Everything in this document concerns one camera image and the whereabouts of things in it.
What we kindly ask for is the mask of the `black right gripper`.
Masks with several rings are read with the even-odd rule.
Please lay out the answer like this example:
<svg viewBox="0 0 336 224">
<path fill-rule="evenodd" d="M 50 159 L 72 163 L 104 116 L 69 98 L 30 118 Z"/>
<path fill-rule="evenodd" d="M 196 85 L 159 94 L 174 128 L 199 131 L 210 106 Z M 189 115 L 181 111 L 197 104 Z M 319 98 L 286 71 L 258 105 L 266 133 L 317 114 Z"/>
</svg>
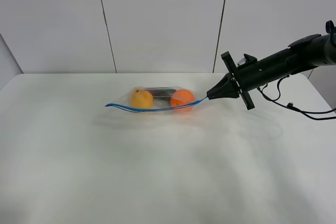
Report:
<svg viewBox="0 0 336 224">
<path fill-rule="evenodd" d="M 208 99 L 241 97 L 249 110 L 255 107 L 249 91 L 292 74 L 297 69 L 297 54 L 290 50 L 282 50 L 242 68 L 235 65 L 229 52 L 223 53 L 221 58 L 229 73 L 207 91 Z"/>
</svg>

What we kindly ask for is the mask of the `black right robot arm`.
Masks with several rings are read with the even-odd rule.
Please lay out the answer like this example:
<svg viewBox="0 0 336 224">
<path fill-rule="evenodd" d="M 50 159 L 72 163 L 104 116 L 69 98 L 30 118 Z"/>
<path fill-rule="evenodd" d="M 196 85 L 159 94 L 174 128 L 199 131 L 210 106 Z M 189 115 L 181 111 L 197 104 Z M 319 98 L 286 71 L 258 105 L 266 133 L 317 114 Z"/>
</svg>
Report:
<svg viewBox="0 0 336 224">
<path fill-rule="evenodd" d="M 301 38 L 261 60 L 244 54 L 242 61 L 235 64 L 228 51 L 223 53 L 221 58 L 228 73 L 207 91 L 207 98 L 242 98 L 247 109 L 251 110 L 255 106 L 249 91 L 319 66 L 335 65 L 335 27 L 332 21 L 326 22 L 325 26 L 326 35 Z"/>
</svg>

